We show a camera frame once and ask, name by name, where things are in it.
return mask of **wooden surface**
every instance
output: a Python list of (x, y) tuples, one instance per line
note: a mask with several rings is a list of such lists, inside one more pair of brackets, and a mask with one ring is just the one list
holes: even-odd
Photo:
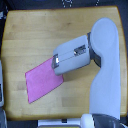
[(101, 17), (111, 18), (119, 32), (121, 65), (121, 115), (127, 113), (127, 63), (122, 24), (116, 7), (63, 10), (11, 11), (3, 44), (5, 111), (8, 119), (75, 118), (89, 112), (89, 91), (97, 65), (64, 75), (64, 83), (32, 104), (28, 103), (25, 72), (52, 57), (61, 43), (87, 35)]

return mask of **metal part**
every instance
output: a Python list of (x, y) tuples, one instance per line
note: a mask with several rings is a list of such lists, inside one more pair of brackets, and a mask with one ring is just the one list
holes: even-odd
[(74, 55), (75, 55), (75, 56), (79, 56), (79, 55), (81, 55), (81, 54), (83, 54), (83, 53), (85, 53), (85, 52), (86, 52), (85, 45), (82, 45), (82, 46), (80, 46), (80, 47), (74, 49)]
[(93, 114), (95, 128), (124, 128), (120, 121), (114, 117), (102, 114)]
[(7, 128), (6, 114), (2, 107), (0, 108), (0, 128)]
[(91, 32), (87, 33), (87, 35), (88, 35), (88, 47), (89, 47), (90, 59), (92, 60), (95, 58), (95, 52), (93, 51), (91, 42), (90, 42)]
[(55, 69), (59, 66), (59, 58), (58, 58), (58, 54), (53, 56), (52, 59), (52, 68)]
[(101, 57), (98, 56), (92, 49), (91, 41), (90, 41), (90, 35), (91, 32), (87, 33), (88, 35), (88, 47), (89, 47), (89, 53), (90, 53), (90, 59), (94, 60), (97, 66), (101, 67)]

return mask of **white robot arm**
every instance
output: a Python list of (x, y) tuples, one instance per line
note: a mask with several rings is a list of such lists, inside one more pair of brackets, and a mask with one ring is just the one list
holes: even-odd
[(117, 27), (109, 18), (99, 19), (91, 34), (58, 46), (53, 52), (56, 75), (83, 67), (94, 59), (100, 71), (90, 89), (89, 113), (81, 117), (82, 128), (123, 128), (120, 120), (120, 58)]

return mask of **wooden table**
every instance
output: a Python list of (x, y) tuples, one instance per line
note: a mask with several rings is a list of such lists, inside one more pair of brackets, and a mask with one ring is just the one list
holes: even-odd
[(89, 112), (89, 91), (99, 67), (89, 66), (64, 75), (64, 83), (32, 104), (28, 103), (25, 72), (52, 57), (61, 43), (87, 35), (101, 17), (111, 18), (119, 32), (121, 116), (127, 113), (127, 59), (124, 34), (116, 7), (10, 11), (4, 30), (1, 60), (5, 111), (11, 120), (75, 118)]

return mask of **pink towel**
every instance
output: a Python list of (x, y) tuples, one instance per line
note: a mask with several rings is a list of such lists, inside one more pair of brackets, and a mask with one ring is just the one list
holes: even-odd
[(28, 102), (39, 99), (63, 83), (63, 76), (56, 76), (51, 68), (52, 58), (25, 73)]

